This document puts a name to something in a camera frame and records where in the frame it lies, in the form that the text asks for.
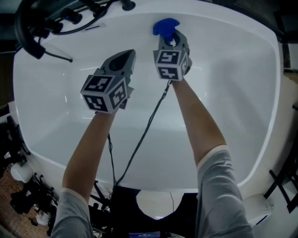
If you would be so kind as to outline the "black metal rack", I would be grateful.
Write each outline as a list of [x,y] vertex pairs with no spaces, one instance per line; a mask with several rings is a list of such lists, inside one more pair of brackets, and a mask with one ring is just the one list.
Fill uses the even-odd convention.
[[[268,197],[273,193],[273,191],[278,188],[282,193],[286,203],[287,203],[287,210],[289,214],[293,212],[294,209],[298,207],[298,175],[294,172],[280,172],[277,176],[274,174],[272,170],[269,170],[269,174],[273,178],[273,183],[267,192],[264,194],[264,198],[268,199]],[[296,195],[290,199],[287,192],[285,191],[283,185],[285,185],[285,181],[288,180],[291,182],[297,193]]]

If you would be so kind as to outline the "person's left forearm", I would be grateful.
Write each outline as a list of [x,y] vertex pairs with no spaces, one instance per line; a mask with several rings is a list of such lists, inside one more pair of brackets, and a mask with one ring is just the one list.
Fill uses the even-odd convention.
[[89,201],[115,115],[95,114],[65,169],[62,187],[77,192],[86,202]]

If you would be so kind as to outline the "clear sticker strip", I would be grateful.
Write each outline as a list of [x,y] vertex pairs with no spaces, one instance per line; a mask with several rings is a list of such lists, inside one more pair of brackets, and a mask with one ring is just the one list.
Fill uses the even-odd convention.
[[86,32],[86,31],[91,31],[94,29],[99,29],[99,28],[104,28],[104,27],[106,27],[105,23],[99,23],[99,24],[91,25],[91,26],[85,28],[83,31]]

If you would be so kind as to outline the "black chest-mounted monitor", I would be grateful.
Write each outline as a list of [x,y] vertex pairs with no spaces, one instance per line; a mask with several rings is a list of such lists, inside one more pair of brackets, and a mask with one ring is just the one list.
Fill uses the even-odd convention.
[[161,232],[137,232],[129,233],[129,238],[161,238]]

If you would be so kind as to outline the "black faucet knob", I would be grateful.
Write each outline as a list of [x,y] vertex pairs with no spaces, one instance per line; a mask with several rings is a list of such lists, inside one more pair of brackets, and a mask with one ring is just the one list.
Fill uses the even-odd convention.
[[60,33],[63,29],[63,24],[54,20],[48,20],[49,29],[51,32]]
[[82,20],[82,15],[73,10],[69,10],[66,19],[73,24],[78,24]]

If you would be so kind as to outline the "white bathtub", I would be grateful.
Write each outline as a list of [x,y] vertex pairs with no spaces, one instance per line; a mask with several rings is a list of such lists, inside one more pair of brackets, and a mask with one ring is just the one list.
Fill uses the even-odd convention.
[[65,168],[94,116],[80,91],[108,57],[136,51],[127,106],[111,128],[113,151],[105,148],[96,178],[103,183],[173,192],[197,192],[196,168],[185,124],[172,89],[162,100],[148,133],[136,148],[167,82],[158,78],[153,25],[165,18],[190,46],[186,80],[222,131],[238,185],[255,172],[275,121],[281,80],[280,53],[273,31],[236,11],[196,0],[134,0],[129,12],[114,3],[96,24],[106,27],[42,44],[72,63],[24,50],[14,58],[14,98],[21,132],[31,153]]

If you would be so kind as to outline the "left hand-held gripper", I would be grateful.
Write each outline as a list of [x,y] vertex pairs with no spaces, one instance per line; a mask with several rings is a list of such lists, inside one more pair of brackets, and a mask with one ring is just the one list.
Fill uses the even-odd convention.
[[[118,109],[126,108],[134,90],[129,86],[129,75],[133,73],[135,61],[134,49],[122,51],[109,57],[101,68],[87,77],[81,95],[90,110],[113,114]],[[119,75],[106,73],[110,71]]]

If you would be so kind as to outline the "black shower wand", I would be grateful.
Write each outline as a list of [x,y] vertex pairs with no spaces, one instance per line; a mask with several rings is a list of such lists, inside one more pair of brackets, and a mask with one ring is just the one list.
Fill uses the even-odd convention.
[[135,8],[136,4],[132,0],[119,0],[122,4],[122,9],[124,11],[131,11]]

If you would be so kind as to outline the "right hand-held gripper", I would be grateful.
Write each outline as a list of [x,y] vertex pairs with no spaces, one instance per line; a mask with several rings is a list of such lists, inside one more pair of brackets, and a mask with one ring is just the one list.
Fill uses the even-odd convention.
[[175,46],[159,37],[158,50],[153,51],[156,70],[160,79],[181,81],[192,66],[187,38],[180,31],[173,33]]

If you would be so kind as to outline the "black trousers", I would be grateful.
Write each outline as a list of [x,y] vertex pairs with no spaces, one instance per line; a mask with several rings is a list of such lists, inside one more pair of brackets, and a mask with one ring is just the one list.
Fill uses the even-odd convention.
[[161,232],[161,238],[170,234],[195,238],[197,194],[185,193],[178,208],[170,215],[155,220],[139,208],[136,196],[140,190],[115,187],[111,196],[112,238],[129,238],[129,233]]

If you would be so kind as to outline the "person's right forearm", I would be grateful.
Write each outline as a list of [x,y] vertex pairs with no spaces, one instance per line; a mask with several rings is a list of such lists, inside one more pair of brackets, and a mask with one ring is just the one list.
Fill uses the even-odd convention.
[[195,164],[215,147],[226,145],[224,136],[186,80],[172,83],[194,155]]

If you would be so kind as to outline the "grey long-sleeved shirt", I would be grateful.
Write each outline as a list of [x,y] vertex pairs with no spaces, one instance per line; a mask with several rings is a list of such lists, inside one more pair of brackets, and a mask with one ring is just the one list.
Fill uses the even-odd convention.
[[[195,238],[254,238],[235,181],[228,147],[220,145],[197,165]],[[51,238],[93,238],[86,200],[63,188]]]

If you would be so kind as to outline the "black office chair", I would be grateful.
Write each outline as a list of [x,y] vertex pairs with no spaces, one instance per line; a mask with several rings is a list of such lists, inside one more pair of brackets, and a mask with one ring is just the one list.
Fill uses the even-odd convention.
[[33,210],[34,215],[29,217],[29,221],[38,226],[53,223],[58,203],[54,188],[46,184],[43,175],[34,173],[21,191],[11,194],[10,205],[18,214],[28,214]]
[[9,104],[0,105],[0,167],[27,162],[31,153],[25,148],[20,126],[15,123]]

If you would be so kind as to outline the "blue cleaning cloth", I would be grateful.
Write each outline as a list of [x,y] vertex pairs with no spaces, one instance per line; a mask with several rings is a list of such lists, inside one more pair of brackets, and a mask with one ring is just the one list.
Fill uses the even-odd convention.
[[153,26],[153,35],[162,36],[167,43],[171,43],[174,38],[173,34],[176,31],[176,26],[179,26],[180,22],[173,18],[166,18],[156,22]]

